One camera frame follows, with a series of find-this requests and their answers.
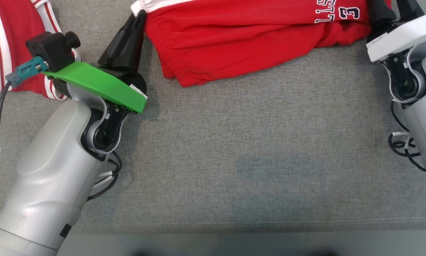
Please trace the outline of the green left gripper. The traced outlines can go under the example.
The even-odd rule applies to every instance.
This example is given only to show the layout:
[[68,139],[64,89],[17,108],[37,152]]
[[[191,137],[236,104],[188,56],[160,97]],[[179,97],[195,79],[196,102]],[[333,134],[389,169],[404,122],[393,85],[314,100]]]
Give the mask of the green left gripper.
[[[120,71],[138,71],[142,52],[147,13],[140,10],[130,15],[126,23],[107,46],[98,64]],[[74,97],[74,89],[89,92],[132,112],[143,112],[147,98],[120,79],[88,63],[74,62],[58,72],[44,71],[67,84],[67,95]]]

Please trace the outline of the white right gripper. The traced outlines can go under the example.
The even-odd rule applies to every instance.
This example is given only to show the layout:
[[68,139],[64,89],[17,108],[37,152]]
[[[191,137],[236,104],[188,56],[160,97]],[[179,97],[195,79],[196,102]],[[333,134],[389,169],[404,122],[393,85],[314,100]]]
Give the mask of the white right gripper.
[[412,48],[426,42],[426,15],[416,0],[397,0],[399,21],[408,21],[396,26],[396,14],[385,0],[369,0],[368,14],[371,26],[366,44],[371,62],[386,59],[390,54]]

